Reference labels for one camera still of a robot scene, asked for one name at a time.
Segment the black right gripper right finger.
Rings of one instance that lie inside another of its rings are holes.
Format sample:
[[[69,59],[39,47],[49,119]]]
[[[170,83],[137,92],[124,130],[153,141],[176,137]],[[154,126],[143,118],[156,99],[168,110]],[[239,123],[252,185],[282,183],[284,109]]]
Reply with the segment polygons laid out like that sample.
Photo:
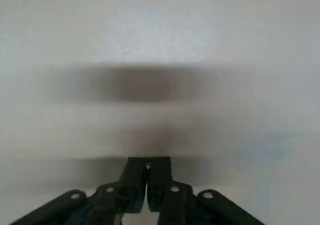
[[[261,221],[216,190],[194,194],[193,188],[175,181],[169,157],[150,162],[147,201],[158,212],[159,225],[260,225]]]

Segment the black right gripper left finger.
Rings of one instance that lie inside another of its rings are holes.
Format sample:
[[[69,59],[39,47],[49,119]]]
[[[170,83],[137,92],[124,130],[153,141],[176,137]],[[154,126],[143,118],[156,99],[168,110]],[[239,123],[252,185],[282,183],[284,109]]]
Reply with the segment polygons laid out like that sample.
[[[127,213],[142,210],[146,161],[128,158],[120,179],[99,186],[93,195],[69,190],[13,221],[14,225],[121,225]]]

